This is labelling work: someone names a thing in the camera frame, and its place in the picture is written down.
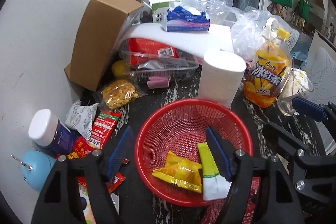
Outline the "dark red triangular snack bag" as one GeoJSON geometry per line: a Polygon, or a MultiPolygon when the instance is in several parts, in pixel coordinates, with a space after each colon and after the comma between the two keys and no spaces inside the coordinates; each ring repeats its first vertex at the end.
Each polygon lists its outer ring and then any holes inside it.
{"type": "Polygon", "coordinates": [[[207,208],[201,223],[251,223],[256,207],[260,177],[253,177],[248,186],[233,183],[229,195],[224,200],[215,201],[207,208]]]}

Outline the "green white snack packet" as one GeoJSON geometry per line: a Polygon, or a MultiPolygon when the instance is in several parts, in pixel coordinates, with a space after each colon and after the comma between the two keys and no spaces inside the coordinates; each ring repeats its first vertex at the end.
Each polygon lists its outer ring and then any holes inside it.
{"type": "Polygon", "coordinates": [[[198,143],[202,165],[203,199],[221,200],[227,197],[231,183],[221,176],[207,143],[198,143]]]}

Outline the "yellow snack packet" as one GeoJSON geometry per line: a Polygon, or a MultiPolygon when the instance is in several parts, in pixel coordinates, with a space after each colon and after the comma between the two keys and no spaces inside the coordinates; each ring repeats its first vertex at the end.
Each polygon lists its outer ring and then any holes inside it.
{"type": "Polygon", "coordinates": [[[167,153],[165,166],[153,170],[152,175],[179,188],[202,193],[201,169],[201,164],[190,161],[184,157],[179,157],[169,151],[167,153]]]}

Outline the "blue round humidifier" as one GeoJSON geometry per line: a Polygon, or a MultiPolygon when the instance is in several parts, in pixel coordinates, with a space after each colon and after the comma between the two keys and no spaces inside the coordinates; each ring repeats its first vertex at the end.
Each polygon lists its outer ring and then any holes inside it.
{"type": "Polygon", "coordinates": [[[39,193],[56,159],[40,151],[26,152],[23,160],[14,155],[11,155],[11,157],[21,165],[20,169],[25,182],[39,193]]]}

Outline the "grey leaf pattern cushion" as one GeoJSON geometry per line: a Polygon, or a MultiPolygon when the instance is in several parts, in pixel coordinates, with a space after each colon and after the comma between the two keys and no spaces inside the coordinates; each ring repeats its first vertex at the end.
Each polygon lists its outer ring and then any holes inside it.
{"type": "MultiPolygon", "coordinates": [[[[308,100],[316,105],[327,105],[328,102],[335,104],[335,60],[327,51],[319,47],[315,53],[308,77],[313,84],[313,92],[308,100]]],[[[316,122],[321,135],[323,146],[327,155],[335,150],[335,140],[322,122],[316,122]]]]}

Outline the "iced tea bottle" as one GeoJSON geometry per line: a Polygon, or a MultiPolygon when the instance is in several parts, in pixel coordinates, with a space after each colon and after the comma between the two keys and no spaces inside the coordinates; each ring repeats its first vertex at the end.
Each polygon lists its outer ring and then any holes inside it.
{"type": "Polygon", "coordinates": [[[287,46],[290,33],[279,28],[256,51],[245,78],[243,94],[261,108],[267,108],[279,96],[292,60],[287,46]]]}

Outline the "white lid supplement jar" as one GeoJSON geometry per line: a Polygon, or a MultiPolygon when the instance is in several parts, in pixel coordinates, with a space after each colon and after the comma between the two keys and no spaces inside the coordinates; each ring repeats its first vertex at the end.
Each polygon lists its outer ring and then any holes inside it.
{"type": "Polygon", "coordinates": [[[50,109],[41,109],[34,114],[28,134],[37,145],[59,155],[70,154],[76,140],[75,135],[50,109]]]}

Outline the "red sauce packets pile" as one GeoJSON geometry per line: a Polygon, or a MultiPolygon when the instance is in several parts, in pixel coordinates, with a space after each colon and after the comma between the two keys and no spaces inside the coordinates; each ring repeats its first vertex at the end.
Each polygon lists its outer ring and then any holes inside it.
{"type": "Polygon", "coordinates": [[[112,136],[121,113],[112,111],[101,111],[92,125],[92,133],[89,140],[82,136],[75,140],[72,152],[67,155],[68,159],[78,159],[86,157],[95,149],[102,149],[112,136]]]}

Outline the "white paper towel roll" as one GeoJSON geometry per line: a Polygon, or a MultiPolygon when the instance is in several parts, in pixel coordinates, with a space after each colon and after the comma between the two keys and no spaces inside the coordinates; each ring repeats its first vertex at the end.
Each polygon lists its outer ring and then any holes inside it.
{"type": "Polygon", "coordinates": [[[203,56],[198,98],[230,108],[246,70],[246,63],[233,52],[212,50],[203,56]]]}

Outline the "red plastic mesh basket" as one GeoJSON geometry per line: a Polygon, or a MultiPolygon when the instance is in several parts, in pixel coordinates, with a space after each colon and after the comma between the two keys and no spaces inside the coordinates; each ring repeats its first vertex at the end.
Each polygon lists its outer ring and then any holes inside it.
{"type": "Polygon", "coordinates": [[[185,207],[210,203],[200,193],[160,180],[152,171],[165,165],[168,152],[199,162],[198,143],[206,140],[205,131],[213,126],[236,149],[253,155],[251,135],[243,121],[230,109],[213,101],[188,98],[171,102],[155,111],[142,125],[134,147],[134,161],[146,187],[159,198],[185,207]]]}

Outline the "yellow crumb snack bag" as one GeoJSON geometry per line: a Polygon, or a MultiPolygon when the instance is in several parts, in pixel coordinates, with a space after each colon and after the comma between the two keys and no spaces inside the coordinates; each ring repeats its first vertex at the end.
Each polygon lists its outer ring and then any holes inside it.
{"type": "Polygon", "coordinates": [[[146,95],[138,85],[127,79],[117,79],[105,85],[98,93],[100,106],[116,110],[146,95]]]}

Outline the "large clear zip bag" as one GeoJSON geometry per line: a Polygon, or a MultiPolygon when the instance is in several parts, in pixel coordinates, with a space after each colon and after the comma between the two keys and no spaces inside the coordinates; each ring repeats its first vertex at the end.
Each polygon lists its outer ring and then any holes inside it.
{"type": "Polygon", "coordinates": [[[204,11],[210,17],[211,24],[224,25],[234,0],[195,0],[199,11],[204,11]]]}

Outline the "blue tissue pack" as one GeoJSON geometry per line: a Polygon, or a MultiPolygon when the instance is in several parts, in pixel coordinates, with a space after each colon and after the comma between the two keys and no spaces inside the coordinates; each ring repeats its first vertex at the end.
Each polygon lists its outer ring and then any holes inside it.
{"type": "Polygon", "coordinates": [[[163,14],[161,27],[166,32],[206,32],[210,29],[210,16],[205,11],[173,2],[163,14]]]}

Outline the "clear plastic container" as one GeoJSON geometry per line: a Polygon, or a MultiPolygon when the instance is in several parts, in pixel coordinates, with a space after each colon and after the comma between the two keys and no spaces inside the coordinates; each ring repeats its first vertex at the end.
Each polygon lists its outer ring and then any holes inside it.
{"type": "Polygon", "coordinates": [[[199,67],[193,55],[144,38],[122,42],[119,55],[125,61],[124,73],[142,84],[150,81],[151,77],[163,77],[169,81],[189,79],[199,67]]]}

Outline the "brown cardboard box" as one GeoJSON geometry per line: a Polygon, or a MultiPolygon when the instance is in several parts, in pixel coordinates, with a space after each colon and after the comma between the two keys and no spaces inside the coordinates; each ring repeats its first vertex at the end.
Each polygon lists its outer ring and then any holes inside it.
{"type": "Polygon", "coordinates": [[[77,30],[71,62],[64,68],[68,79],[95,92],[115,44],[142,7],[136,0],[90,0],[77,30]]]}

